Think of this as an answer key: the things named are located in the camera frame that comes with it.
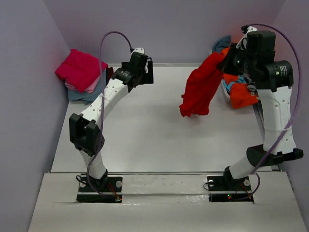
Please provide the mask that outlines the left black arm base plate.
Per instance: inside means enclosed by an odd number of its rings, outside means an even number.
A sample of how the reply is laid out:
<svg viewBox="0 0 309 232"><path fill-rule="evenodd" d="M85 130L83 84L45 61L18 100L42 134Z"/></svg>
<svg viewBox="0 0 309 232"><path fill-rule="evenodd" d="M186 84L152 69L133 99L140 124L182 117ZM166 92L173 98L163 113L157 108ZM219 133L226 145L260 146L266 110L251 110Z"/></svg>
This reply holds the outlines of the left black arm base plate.
<svg viewBox="0 0 309 232"><path fill-rule="evenodd" d="M122 203L122 185L123 177L119 175L108 176L106 184L93 187L100 192L98 194L88 184L85 174L77 175L76 180L79 182L76 201L79 203Z"/></svg>

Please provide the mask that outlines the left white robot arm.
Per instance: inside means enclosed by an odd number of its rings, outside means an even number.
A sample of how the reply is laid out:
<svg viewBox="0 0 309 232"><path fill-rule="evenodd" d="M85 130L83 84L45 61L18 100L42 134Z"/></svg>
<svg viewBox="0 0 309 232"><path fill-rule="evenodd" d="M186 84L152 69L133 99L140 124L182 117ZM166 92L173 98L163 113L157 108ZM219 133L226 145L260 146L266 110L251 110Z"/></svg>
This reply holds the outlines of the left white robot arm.
<svg viewBox="0 0 309 232"><path fill-rule="evenodd" d="M153 84L152 58L144 48L131 51L128 62L122 62L104 84L99 96L81 113L69 117L70 142L80 152L86 165L85 185L101 194L108 182L108 171L100 153L105 139L103 122L117 103L135 87Z"/></svg>

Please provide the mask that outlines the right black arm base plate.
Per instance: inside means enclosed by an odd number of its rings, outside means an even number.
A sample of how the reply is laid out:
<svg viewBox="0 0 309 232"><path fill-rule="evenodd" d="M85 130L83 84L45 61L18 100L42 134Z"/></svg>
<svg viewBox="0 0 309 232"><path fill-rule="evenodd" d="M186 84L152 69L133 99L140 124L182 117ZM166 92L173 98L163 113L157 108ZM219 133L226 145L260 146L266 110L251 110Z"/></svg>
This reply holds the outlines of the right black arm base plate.
<svg viewBox="0 0 309 232"><path fill-rule="evenodd" d="M227 182L222 175L207 176L203 188L211 203L254 202L249 177Z"/></svg>

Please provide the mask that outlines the red t shirt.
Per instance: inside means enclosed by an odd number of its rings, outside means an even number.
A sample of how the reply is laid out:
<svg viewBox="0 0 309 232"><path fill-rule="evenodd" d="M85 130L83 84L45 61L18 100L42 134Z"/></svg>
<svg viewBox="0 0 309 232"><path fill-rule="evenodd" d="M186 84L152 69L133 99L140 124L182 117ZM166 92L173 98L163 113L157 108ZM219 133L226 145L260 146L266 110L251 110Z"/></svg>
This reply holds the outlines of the red t shirt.
<svg viewBox="0 0 309 232"><path fill-rule="evenodd" d="M190 73L179 106L183 117L209 114L210 102L223 78L223 72L217 66L224 58L223 54L214 52Z"/></svg>

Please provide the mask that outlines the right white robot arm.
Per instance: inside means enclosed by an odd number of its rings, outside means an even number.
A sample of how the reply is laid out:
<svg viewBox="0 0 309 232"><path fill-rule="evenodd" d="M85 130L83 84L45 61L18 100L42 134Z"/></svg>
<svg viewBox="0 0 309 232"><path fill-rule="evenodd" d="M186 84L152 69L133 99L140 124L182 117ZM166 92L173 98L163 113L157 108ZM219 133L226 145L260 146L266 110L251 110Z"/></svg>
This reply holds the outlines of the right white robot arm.
<svg viewBox="0 0 309 232"><path fill-rule="evenodd" d="M262 105L263 144L247 148L246 155L237 163L225 168L224 187L231 187L255 173L260 167L273 166L285 161L303 158L303 150L296 147L292 123L300 99L290 109L293 68L286 60L275 60L277 29L258 30L255 24L241 28L244 34L233 43L218 69L225 74L246 75L255 85Z"/></svg>

